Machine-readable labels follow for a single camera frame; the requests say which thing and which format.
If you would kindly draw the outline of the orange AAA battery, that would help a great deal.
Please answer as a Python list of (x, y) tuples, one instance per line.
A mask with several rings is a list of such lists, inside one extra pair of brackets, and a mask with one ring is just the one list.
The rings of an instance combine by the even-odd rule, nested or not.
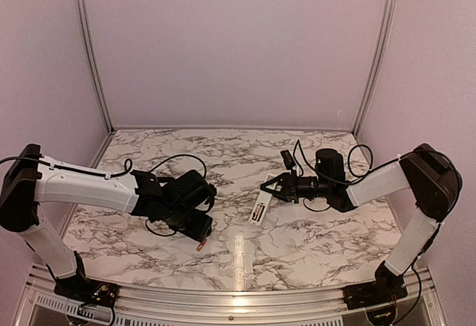
[(207, 239), (203, 240), (203, 241), (196, 247), (196, 251), (197, 251), (197, 252), (200, 252), (200, 251), (203, 249), (203, 247), (205, 246), (206, 242), (207, 242)]

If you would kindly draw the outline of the white remote control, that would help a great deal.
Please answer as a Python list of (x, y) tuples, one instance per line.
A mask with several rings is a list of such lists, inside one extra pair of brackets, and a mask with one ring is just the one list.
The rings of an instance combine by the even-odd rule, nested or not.
[(272, 194), (260, 191), (248, 221), (250, 224), (260, 226), (264, 220), (268, 207), (271, 204)]

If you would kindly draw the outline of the white battery cover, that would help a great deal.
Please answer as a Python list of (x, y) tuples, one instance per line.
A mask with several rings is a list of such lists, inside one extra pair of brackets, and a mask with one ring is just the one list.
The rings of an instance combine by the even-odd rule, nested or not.
[(254, 254), (252, 252), (245, 252), (242, 254), (243, 269), (245, 274), (252, 274), (254, 272), (253, 262)]

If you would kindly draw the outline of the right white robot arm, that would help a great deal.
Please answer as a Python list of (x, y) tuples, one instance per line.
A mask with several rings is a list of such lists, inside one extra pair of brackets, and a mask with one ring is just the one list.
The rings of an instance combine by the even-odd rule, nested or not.
[(281, 201), (297, 203), (322, 198), (331, 209), (347, 213), (388, 196), (407, 194), (412, 199), (414, 212), (398, 242), (376, 270), (377, 279), (368, 287), (368, 295), (376, 302), (386, 301), (394, 294), (398, 287), (396, 278), (428, 250), (454, 210), (463, 187), (453, 161), (427, 143), (355, 175), (353, 180), (346, 177), (346, 159), (335, 149), (316, 151), (312, 176), (297, 173), (298, 163), (289, 151), (284, 150), (281, 155), (287, 171), (260, 186), (261, 191)]

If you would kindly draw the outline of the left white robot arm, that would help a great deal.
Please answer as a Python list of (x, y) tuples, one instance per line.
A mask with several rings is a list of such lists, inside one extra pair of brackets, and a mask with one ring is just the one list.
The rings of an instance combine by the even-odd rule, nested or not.
[(57, 281), (79, 300), (94, 293), (80, 257), (39, 211), (43, 202), (91, 205), (160, 221), (199, 243), (211, 233), (209, 216), (216, 188), (196, 170), (178, 178), (135, 170), (127, 160), (122, 172), (108, 172), (57, 161), (29, 144), (11, 164), (1, 187), (1, 227), (19, 234), (43, 259)]

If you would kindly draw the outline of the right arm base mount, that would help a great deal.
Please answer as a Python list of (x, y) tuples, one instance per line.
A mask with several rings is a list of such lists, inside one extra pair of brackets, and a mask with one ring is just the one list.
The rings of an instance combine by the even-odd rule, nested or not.
[(396, 286), (387, 288), (376, 281), (353, 284), (343, 288), (344, 303), (349, 310), (362, 307), (372, 307), (390, 303), (408, 296), (406, 286), (399, 282)]

